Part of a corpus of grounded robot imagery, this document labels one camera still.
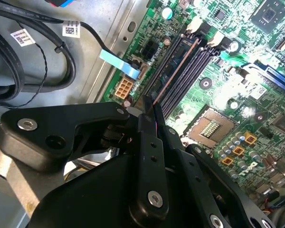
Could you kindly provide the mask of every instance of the orange capacitor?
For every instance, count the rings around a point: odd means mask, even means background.
[[[266,159],[267,159],[267,161],[268,161],[271,165],[275,165],[275,164],[276,164],[276,160],[275,160],[275,158],[274,158],[271,154],[267,155],[267,156],[266,156]]]

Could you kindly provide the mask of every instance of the chip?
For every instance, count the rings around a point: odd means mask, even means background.
[[[223,20],[224,17],[225,17],[225,13],[224,11],[222,11],[221,9],[218,10],[215,14],[214,14],[215,18],[216,19],[219,19],[219,20]]]
[[[213,148],[235,125],[236,123],[228,117],[206,105],[184,134],[194,141]]]
[[[281,132],[285,133],[285,116],[281,115],[273,121],[273,125],[276,129],[280,130]]]
[[[279,0],[264,0],[251,16],[251,22],[269,34],[285,16],[285,5]]]

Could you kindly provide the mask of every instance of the screw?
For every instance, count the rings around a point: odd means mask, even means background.
[[[27,118],[19,120],[17,124],[18,127],[24,131],[33,131],[38,127],[38,124],[36,123],[35,120]]]
[[[162,204],[163,204],[162,196],[158,192],[149,191],[148,200],[149,200],[150,204],[155,206],[156,208],[162,207]]]
[[[262,219],[262,223],[266,228],[271,228],[271,225],[266,220]]]
[[[216,215],[210,215],[210,221],[215,228],[224,228],[222,221]]]
[[[172,128],[169,128],[169,132],[170,132],[171,134],[176,134],[175,130],[173,130]]]
[[[124,114],[124,111],[121,110],[120,108],[118,108],[117,111],[118,111],[120,114]]]

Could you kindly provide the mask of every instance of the green circuit board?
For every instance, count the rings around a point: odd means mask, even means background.
[[[238,174],[235,181],[247,194],[253,194],[252,198],[261,200],[266,188],[270,189],[273,182],[279,186],[285,184],[284,176],[278,181],[272,181],[273,177],[278,179],[276,175],[279,171],[269,169],[268,164],[262,162],[269,154],[276,160],[285,157],[285,91],[262,76],[256,76],[257,80],[253,82],[243,83],[242,75],[231,69],[257,61],[263,66],[270,66],[285,77],[285,46],[282,45],[285,42],[285,0],[278,1],[280,5],[276,4],[277,8],[272,5],[275,2],[153,0],[123,57],[127,61],[137,58],[144,60],[142,51],[148,42],[152,40],[158,44],[154,56],[144,61],[149,67],[143,79],[133,81],[129,95],[133,98],[131,106],[134,106],[169,51],[169,47],[164,44],[164,38],[179,36],[194,17],[197,16],[210,25],[208,33],[205,34],[206,39],[211,39],[219,31],[238,43],[235,52],[223,51],[219,57],[210,61],[171,112],[167,125],[182,135],[184,140],[204,146],[222,169],[227,173],[234,170]],[[170,8],[173,12],[170,19],[163,18],[162,11],[165,8]],[[274,12],[279,14],[270,19]],[[102,102],[124,103],[124,99],[115,95],[123,78],[124,74],[116,70]],[[211,88],[201,88],[200,84],[204,78],[211,79]],[[231,108],[230,102],[236,103],[236,107]],[[224,120],[229,120],[229,124],[233,123],[232,128],[213,146],[203,144],[190,134],[207,106],[222,115]],[[251,144],[242,141],[239,146],[244,151],[240,155],[228,155],[232,163],[226,165],[221,162],[218,152],[236,133],[252,135],[256,141]],[[257,160],[249,155],[252,151],[258,154]],[[238,166],[240,161],[244,161],[247,166],[253,162],[256,162],[256,165],[243,173]]]

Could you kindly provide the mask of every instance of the barcode label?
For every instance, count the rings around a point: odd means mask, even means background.
[[[36,43],[25,28],[11,33],[11,36],[18,42],[21,47]]]
[[[251,92],[250,96],[252,96],[254,99],[258,100],[260,97],[266,93],[266,88],[262,85],[257,85],[257,87]]]
[[[62,24],[62,35],[64,37],[80,38],[80,22],[66,20]]]

